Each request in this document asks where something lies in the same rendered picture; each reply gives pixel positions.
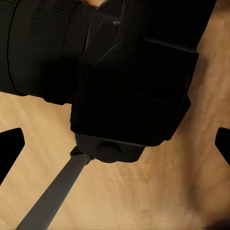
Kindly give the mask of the camera tripod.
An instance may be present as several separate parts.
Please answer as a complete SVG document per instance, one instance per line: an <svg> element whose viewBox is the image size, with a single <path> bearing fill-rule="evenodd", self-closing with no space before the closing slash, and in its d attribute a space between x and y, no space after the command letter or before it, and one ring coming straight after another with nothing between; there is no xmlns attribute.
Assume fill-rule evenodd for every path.
<svg viewBox="0 0 230 230"><path fill-rule="evenodd" d="M47 230L83 167L96 159L81 153L77 146L70 156L69 162L15 230Z"/></svg>

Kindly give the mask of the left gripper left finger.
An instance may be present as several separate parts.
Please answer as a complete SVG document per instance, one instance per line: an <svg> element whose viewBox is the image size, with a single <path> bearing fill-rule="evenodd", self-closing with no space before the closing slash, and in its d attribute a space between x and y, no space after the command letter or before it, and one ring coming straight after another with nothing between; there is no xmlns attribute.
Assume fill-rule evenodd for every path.
<svg viewBox="0 0 230 230"><path fill-rule="evenodd" d="M0 133L0 185L25 146L20 127Z"/></svg>

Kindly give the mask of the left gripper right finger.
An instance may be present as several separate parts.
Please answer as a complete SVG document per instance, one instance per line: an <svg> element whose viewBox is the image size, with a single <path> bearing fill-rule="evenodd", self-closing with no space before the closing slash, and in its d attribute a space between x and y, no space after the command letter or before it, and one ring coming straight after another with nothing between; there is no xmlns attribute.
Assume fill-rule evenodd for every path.
<svg viewBox="0 0 230 230"><path fill-rule="evenodd" d="M230 166L230 129L223 127L218 129L215 145Z"/></svg>

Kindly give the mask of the digital camera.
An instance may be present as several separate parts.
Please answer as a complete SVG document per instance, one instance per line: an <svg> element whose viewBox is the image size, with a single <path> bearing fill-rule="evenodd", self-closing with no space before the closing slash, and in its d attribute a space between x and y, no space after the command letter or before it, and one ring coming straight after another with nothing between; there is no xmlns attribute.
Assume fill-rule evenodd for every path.
<svg viewBox="0 0 230 230"><path fill-rule="evenodd" d="M191 106L217 0L0 0L0 92L72 104L81 153L136 162Z"/></svg>

